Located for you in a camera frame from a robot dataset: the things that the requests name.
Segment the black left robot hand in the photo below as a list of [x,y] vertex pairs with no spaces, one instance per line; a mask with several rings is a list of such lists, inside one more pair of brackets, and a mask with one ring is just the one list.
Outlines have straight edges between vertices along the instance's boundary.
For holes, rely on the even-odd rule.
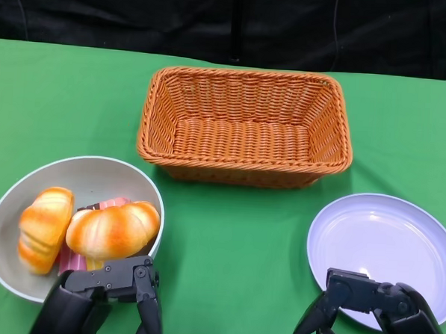
[[135,334],[163,334],[159,274],[150,256],[106,262],[99,270],[67,270],[49,291],[29,334],[97,334],[111,301],[135,303]]

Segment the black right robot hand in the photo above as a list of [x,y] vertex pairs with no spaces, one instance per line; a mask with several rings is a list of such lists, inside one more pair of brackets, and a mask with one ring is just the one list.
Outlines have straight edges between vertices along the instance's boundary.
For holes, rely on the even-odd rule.
[[335,334],[339,309],[372,313],[383,334],[443,334],[422,295],[402,282],[377,282],[363,273],[330,268],[326,290],[307,308],[293,334]]

